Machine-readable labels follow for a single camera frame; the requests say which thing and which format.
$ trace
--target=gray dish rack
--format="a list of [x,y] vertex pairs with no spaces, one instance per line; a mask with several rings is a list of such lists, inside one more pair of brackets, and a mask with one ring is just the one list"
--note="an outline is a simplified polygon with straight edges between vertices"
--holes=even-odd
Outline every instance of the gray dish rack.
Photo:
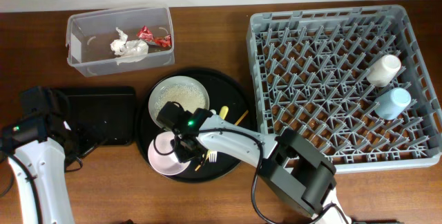
[[[402,6],[254,14],[247,48],[260,132],[296,130],[338,173],[439,161],[441,107]],[[375,88],[365,78],[386,54],[403,67]],[[397,119],[380,119],[374,100],[396,87],[408,90],[412,103]]]

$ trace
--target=wooden tabletop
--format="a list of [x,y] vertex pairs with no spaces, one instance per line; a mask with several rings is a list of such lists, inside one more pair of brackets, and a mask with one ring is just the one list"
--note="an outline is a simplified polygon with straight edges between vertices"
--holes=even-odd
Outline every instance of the wooden tabletop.
[[[407,10],[441,99],[442,0],[171,8],[175,65],[98,77],[84,77],[66,62],[66,23],[81,11],[0,13],[0,126],[21,116],[19,93],[33,86],[127,85],[141,100],[159,78],[189,66],[222,71],[252,95],[245,38],[253,13],[384,4]],[[76,223],[113,224],[129,218],[141,224],[262,223],[250,203],[253,173],[253,167],[242,163],[209,183],[178,183],[154,172],[132,144],[100,147],[84,159],[83,169],[65,177]],[[0,176],[9,175],[3,169]],[[345,213],[357,220],[441,222],[441,163],[426,169],[337,175],[336,180]],[[270,219],[301,220],[261,180],[257,202]],[[0,198],[0,223],[21,223],[17,185]]]

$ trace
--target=round black tray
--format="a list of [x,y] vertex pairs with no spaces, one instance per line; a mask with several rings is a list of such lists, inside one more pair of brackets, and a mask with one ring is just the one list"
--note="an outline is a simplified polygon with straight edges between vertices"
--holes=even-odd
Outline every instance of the round black tray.
[[[167,75],[162,78],[148,93],[144,99],[139,111],[137,122],[135,125],[135,131],[137,134],[137,146],[138,149],[150,165],[147,148],[152,142],[155,135],[158,134],[160,128],[154,123],[148,112],[148,100],[151,96],[152,90],[164,79],[183,75],[189,76],[199,81],[207,90],[210,99],[210,109],[215,109],[217,113],[222,106],[228,106],[229,112],[227,113],[226,121],[235,123],[241,115],[249,110],[249,114],[241,121],[240,127],[244,127],[250,130],[256,130],[256,118],[255,109],[248,97],[244,94],[244,89],[228,77],[227,75],[208,68],[188,68],[182,71],[178,71],[171,75]],[[185,183],[202,183],[209,180],[219,178],[233,169],[240,163],[236,158],[233,158],[224,153],[218,153],[217,162],[206,164],[198,171],[195,168],[198,166],[196,161],[191,161],[191,164],[185,171],[175,176],[166,176],[170,179],[177,180]]]

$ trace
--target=red candy wrapper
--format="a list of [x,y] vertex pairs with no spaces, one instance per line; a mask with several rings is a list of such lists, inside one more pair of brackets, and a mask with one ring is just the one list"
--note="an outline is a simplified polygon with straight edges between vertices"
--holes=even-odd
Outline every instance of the red candy wrapper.
[[157,45],[157,46],[163,46],[163,47],[171,47],[172,46],[172,36],[169,34],[165,37],[154,37],[152,32],[144,26],[137,34],[137,36],[144,41],[147,42],[147,44],[150,45]]

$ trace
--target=light blue cup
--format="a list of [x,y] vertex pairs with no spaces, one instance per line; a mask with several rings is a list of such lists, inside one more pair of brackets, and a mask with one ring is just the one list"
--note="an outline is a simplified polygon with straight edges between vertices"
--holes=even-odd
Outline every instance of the light blue cup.
[[393,120],[407,108],[412,101],[412,96],[404,88],[393,88],[374,101],[379,102],[374,112],[383,119]]

